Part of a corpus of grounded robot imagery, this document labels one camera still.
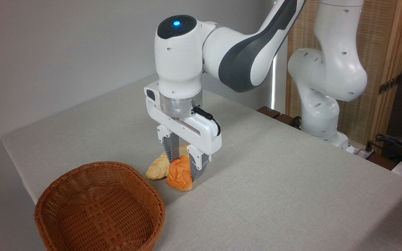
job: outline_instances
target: wooden edge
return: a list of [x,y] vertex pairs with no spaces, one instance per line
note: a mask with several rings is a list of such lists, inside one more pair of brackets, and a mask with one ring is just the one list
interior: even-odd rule
[[[390,16],[394,16],[395,11],[397,9],[397,7],[402,3],[402,2],[397,2],[397,1],[391,1],[392,2],[392,8],[391,8],[391,15]],[[382,51],[387,51],[388,47],[389,47],[389,41],[392,37],[392,27],[394,25],[394,18],[391,19],[391,22],[388,24],[388,27],[386,27],[386,30],[390,30],[390,33],[386,32],[385,37],[383,39],[383,44],[381,46],[381,50]],[[376,83],[379,84],[379,86],[381,86],[383,83],[385,83],[386,81],[383,81],[383,72],[384,72],[384,68],[385,68],[385,62],[387,60],[387,53],[386,54],[382,54],[380,57],[380,63],[378,65],[378,74],[375,76],[375,86],[372,92],[372,97],[371,97],[371,103],[370,103],[370,108],[369,108],[369,113],[368,113],[368,117],[373,118],[371,121],[368,121],[367,123],[367,128],[370,128],[370,131],[366,131],[365,132],[365,138],[367,138],[367,140],[370,140],[372,138],[375,137],[376,131],[378,130],[378,121],[381,119],[380,118],[380,108],[381,108],[381,104],[382,99],[383,99],[383,95],[378,95],[378,90],[377,87],[378,85]]]

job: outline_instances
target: orange bread roll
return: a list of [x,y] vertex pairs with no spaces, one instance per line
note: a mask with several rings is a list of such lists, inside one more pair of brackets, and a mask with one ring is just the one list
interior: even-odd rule
[[190,160],[187,156],[183,155],[180,159],[170,164],[167,184],[179,191],[187,192],[192,189],[192,183]]

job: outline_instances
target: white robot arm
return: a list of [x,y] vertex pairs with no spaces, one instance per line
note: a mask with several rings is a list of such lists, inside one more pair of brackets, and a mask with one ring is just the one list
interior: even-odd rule
[[205,170],[221,147],[221,131],[201,109],[201,73],[210,73],[236,92],[262,83],[305,0],[279,0],[257,33],[244,35],[214,22],[171,16],[158,26],[155,61],[159,81],[145,87],[147,111],[169,161],[179,158],[179,138],[190,143],[192,178]]
[[288,71],[301,100],[301,130],[353,152],[337,131],[337,100],[358,98],[367,85],[359,62],[356,31],[364,0],[319,0],[314,33],[322,51],[304,48],[289,59]]

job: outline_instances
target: brown woven basket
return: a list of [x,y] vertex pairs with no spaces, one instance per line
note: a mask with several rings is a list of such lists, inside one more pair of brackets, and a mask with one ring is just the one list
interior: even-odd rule
[[94,162],[65,173],[35,207],[48,251],[151,250],[164,216],[154,187],[120,162]]

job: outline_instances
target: table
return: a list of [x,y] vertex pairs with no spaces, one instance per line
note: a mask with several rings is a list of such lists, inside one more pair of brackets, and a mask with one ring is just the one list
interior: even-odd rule
[[[3,138],[33,201],[63,173],[119,161],[142,175],[163,152],[146,78]],[[204,92],[222,148],[190,192],[163,197],[155,250],[402,250],[402,177],[257,111]]]

